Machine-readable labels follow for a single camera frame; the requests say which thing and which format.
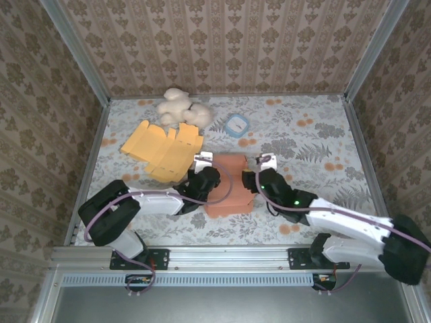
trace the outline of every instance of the beige plush toy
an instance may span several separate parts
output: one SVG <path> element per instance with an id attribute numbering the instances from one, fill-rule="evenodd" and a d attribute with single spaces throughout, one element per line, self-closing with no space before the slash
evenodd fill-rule
<path id="1" fill-rule="evenodd" d="M 193 103 L 187 92 L 180 89 L 168 89 L 164 93 L 166 102 L 158 105 L 160 122 L 163 126 L 170 126 L 179 122 L 187 122 L 202 129 L 212 122 L 211 111 L 207 106 Z"/>

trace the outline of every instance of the patterned wallpaper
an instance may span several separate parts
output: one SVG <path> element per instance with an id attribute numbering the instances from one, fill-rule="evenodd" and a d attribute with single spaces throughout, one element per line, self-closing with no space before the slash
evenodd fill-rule
<path id="1" fill-rule="evenodd" d="M 0 322 L 25 322 L 62 244 L 101 107 L 41 4 L 0 1 Z"/>
<path id="2" fill-rule="evenodd" d="M 354 106 L 390 214 L 431 240 L 431 1 L 409 2 Z"/>
<path id="3" fill-rule="evenodd" d="M 389 0 L 61 0 L 111 96 L 343 92 Z"/>

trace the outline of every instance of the purple cable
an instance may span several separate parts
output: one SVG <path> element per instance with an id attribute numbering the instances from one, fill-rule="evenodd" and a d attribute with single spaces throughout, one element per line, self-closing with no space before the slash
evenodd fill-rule
<path id="1" fill-rule="evenodd" d="M 140 291 L 140 293 L 146 293 L 146 292 L 148 292 L 148 291 L 153 287 L 154 283 L 156 282 L 156 272 L 154 271 L 154 269 L 153 269 L 153 268 L 151 268 L 150 266 L 148 266 L 148 265 L 144 264 L 143 262 L 136 261 L 136 260 L 133 260 L 133 259 L 130 259 L 130 258 L 126 257 L 124 254 L 122 254 L 121 252 L 119 252 L 119 251 L 117 251 L 117 250 L 115 250 L 115 252 L 116 252 L 116 253 L 117 253 L 117 254 L 118 254 L 122 259 L 126 260 L 127 262 L 130 262 L 130 263 L 132 263 L 132 264 L 138 264 L 139 266 L 142 266 L 143 268 L 148 269 L 149 271 L 151 271 L 152 279 L 151 279 L 150 283 L 148 284 L 148 286 L 147 286 L 143 291 Z M 141 277 L 141 275 L 135 275 L 135 276 L 129 277 L 129 280 L 127 281 L 127 285 L 126 285 L 126 289 L 127 289 L 127 291 L 128 291 L 129 293 L 132 293 L 132 290 L 130 290 L 130 283 L 131 283 L 134 279 L 139 278 L 139 277 Z"/>
<path id="2" fill-rule="evenodd" d="M 259 162 L 258 166 L 260 166 L 262 163 L 268 162 L 270 159 L 271 159 L 271 156 L 265 156 L 265 157 L 261 158 L 261 161 Z M 331 212 L 331 213 L 338 213 L 341 215 L 345 215 L 346 217 L 351 217 L 352 219 L 362 221 L 362 222 L 368 223 L 370 225 L 373 225 L 376 227 L 381 227 L 385 230 L 388 230 L 394 234 L 397 234 L 398 236 L 400 236 L 402 238 L 409 240 L 410 242 L 413 242 L 414 244 L 417 244 L 419 247 L 422 247 L 423 249 L 425 249 L 426 251 L 431 253 L 431 248 L 429 246 L 427 246 L 425 243 L 423 243 L 422 241 L 419 241 L 418 239 L 413 238 L 413 237 L 409 236 L 408 234 L 405 234 L 405 233 L 403 233 L 397 229 L 394 229 L 393 227 L 389 227 L 388 225 L 381 224 L 381 223 L 375 222 L 375 221 L 370 220 L 370 219 L 365 219 L 363 217 L 360 217 L 356 214 L 352 214 L 352 213 L 347 212 L 347 211 L 331 209 L 329 207 L 303 207 L 303 208 L 282 207 L 281 205 L 278 205 L 278 204 L 274 203 L 273 201 L 271 201 L 269 198 L 267 198 L 265 193 L 262 191 L 261 183 L 259 181 L 259 172 L 256 173 L 255 181 L 256 181 L 257 190 L 259 191 L 259 193 L 261 194 L 263 199 L 266 202 L 268 202 L 270 205 L 272 205 L 273 207 L 276 207 L 280 210 L 291 211 L 291 212 L 325 211 L 325 212 Z"/>
<path id="3" fill-rule="evenodd" d="M 84 240 L 86 242 L 92 242 L 93 240 L 91 240 L 89 238 L 88 233 L 89 233 L 90 229 L 92 228 L 92 226 L 95 224 L 95 222 L 97 222 L 97 220 L 99 220 L 99 218 L 107 210 L 109 210 L 111 207 L 113 207 L 114 205 L 116 205 L 121 200 L 127 199 L 130 196 L 138 196 L 138 195 L 140 195 L 140 196 L 144 196 L 144 195 L 150 195 L 150 196 L 151 195 L 152 196 L 154 196 L 154 195 L 173 196 L 173 197 L 176 197 L 176 198 L 179 198 L 179 199 L 182 199 L 182 200 L 186 200 L 186 201 L 190 201 L 190 202 L 194 202 L 194 203 L 197 203 L 197 204 L 200 204 L 200 205 L 214 205 L 214 204 L 218 204 L 218 203 L 221 203 L 224 200 L 226 200 L 229 197 L 230 193 L 232 192 L 232 189 L 234 188 L 234 179 L 232 178 L 232 176 L 230 175 L 230 173 L 227 171 L 227 169 L 224 166 L 222 166 L 221 164 L 219 164 L 219 163 L 217 163 L 215 161 L 211 161 L 211 160 L 208 160 L 208 159 L 205 159 L 205 158 L 200 158 L 200 157 L 197 157 L 196 160 L 201 160 L 203 162 L 207 161 L 207 162 L 212 163 L 213 165 L 215 165 L 219 169 L 221 169 L 229 177 L 229 181 L 230 181 L 229 190 L 226 193 L 226 195 L 223 196 L 220 200 L 217 200 L 217 201 L 214 201 L 214 202 L 203 202 L 203 201 L 198 201 L 198 200 L 192 199 L 192 198 L 187 197 L 187 196 L 180 195 L 178 193 L 161 192 L 159 190 L 140 190 L 140 191 L 137 191 L 137 192 L 126 193 L 126 194 L 123 194 L 123 195 L 117 197 L 115 200 L 109 202 L 107 205 L 105 205 L 105 207 L 103 209 L 101 209 L 96 214 L 96 216 L 93 217 L 93 219 L 87 224 L 87 227 L 86 227 L 86 229 L 84 231 Z"/>
<path id="4" fill-rule="evenodd" d="M 215 161 L 211 161 L 211 160 L 208 160 L 208 159 L 205 159 L 205 158 L 200 158 L 200 157 L 197 157 L 196 158 L 196 160 L 201 160 L 201 161 L 203 161 L 203 162 L 211 162 L 213 165 L 215 165 L 215 166 L 217 166 L 219 169 L 221 169 L 226 175 L 227 175 L 227 177 L 229 178 L 229 181 L 230 181 L 230 185 L 229 185 L 229 190 L 228 190 L 228 192 L 226 193 L 226 195 L 225 196 L 223 196 L 220 200 L 217 200 L 217 201 L 214 201 L 214 202 L 202 202 L 202 201 L 198 201 L 198 200 L 195 200 L 195 199 L 191 199 L 190 197 L 187 197 L 187 196 L 183 196 L 183 195 L 180 195 L 180 194 L 177 194 L 177 193 L 169 193 L 169 192 L 160 192 L 159 190 L 147 190 L 147 191 L 138 191 L 138 192 L 130 192 L 130 193 L 126 193 L 126 194 L 124 194 L 124 195 L 121 195 L 121 196 L 119 196 L 119 197 L 117 197 L 115 200 L 113 200 L 113 201 L 111 201 L 111 202 L 109 202 L 107 205 L 105 205 L 105 207 L 103 208 L 103 209 L 101 209 L 97 214 L 96 214 L 96 216 L 95 217 L 93 217 L 93 219 L 88 223 L 88 225 L 87 225 L 87 227 L 86 227 L 86 230 L 84 231 L 84 240 L 86 241 L 86 242 L 92 242 L 93 240 L 91 240 L 90 238 L 89 238 L 89 231 L 90 231 L 90 229 L 92 228 L 92 226 L 95 224 L 95 222 L 97 222 L 97 220 L 99 220 L 99 218 L 107 211 L 107 210 L 109 210 L 111 207 L 113 207 L 114 205 L 116 205 L 118 202 L 120 202 L 121 200 L 124 200 L 124 199 L 127 199 L 128 197 L 130 197 L 130 196 L 138 196 L 138 195 L 140 195 L 140 196 L 143 196 L 143 195 L 166 195 L 166 196 L 173 196 L 173 197 L 177 197 L 177 198 L 180 198 L 180 199 L 183 199 L 183 200 L 186 200 L 186 201 L 191 201 L 191 202 L 194 202 L 194 203 L 197 203 L 197 204 L 200 204 L 200 205 L 213 205 L 213 204 L 217 204 L 217 203 L 220 203 L 220 202 L 223 202 L 224 200 L 226 200 L 228 197 L 229 197 L 229 195 L 230 195 L 230 193 L 232 192 L 232 189 L 234 188 L 234 179 L 232 178 L 232 176 L 230 175 L 230 173 L 227 171 L 227 169 L 224 167 L 224 166 L 222 166 L 221 164 L 219 164 L 219 163 L 217 163 L 217 162 L 215 162 Z M 152 288 L 152 286 L 153 286 L 153 284 L 154 284 L 154 282 L 156 281 L 156 272 L 155 272 L 155 270 L 153 269 L 153 268 L 151 268 L 150 266 L 148 266 L 148 265 L 146 265 L 146 264 L 144 264 L 143 262 L 140 262 L 140 261 L 136 261 L 136 260 L 133 260 L 133 259 L 130 259 L 130 258 L 128 258 L 128 257 L 126 257 L 124 254 L 122 254 L 121 252 L 119 252 L 118 250 L 115 250 L 115 252 L 122 258 L 122 259 L 124 259 L 124 260 L 126 260 L 127 262 L 130 262 L 130 263 L 132 263 L 132 264 L 138 264 L 139 266 L 142 266 L 143 268 L 145 268 L 145 269 L 148 269 L 149 271 L 151 271 L 151 273 L 152 273 L 152 279 L 151 279 L 151 281 L 150 281 L 150 283 L 149 283 L 149 285 L 142 291 L 142 293 L 146 293 L 147 291 L 149 291 L 151 288 Z M 126 289 L 127 289 L 127 291 L 129 292 L 129 293 L 132 293 L 132 290 L 130 290 L 130 283 L 131 283 L 131 281 L 133 281 L 134 279 L 136 279 L 136 278 L 139 278 L 141 275 L 136 275 L 136 276 L 132 276 L 132 277 L 130 277 L 130 279 L 127 281 L 127 286 L 126 286 Z"/>
<path id="5" fill-rule="evenodd" d="M 319 285 L 318 283 L 314 283 L 314 285 L 317 286 L 318 288 L 322 289 L 322 291 L 326 291 L 328 294 L 335 293 L 337 291 L 342 291 L 343 289 L 345 289 L 347 287 L 347 285 L 349 285 L 353 281 L 353 278 L 355 278 L 355 276 L 358 274 L 358 272 L 361 269 L 361 267 L 362 267 L 362 265 L 359 264 L 356 267 L 356 269 L 353 272 L 353 274 L 350 276 L 349 280 L 346 281 L 345 284 L 343 284 L 342 286 L 340 286 L 340 287 L 338 287 L 336 289 L 333 289 L 332 291 L 328 291 L 326 288 L 324 288 L 322 285 Z"/>

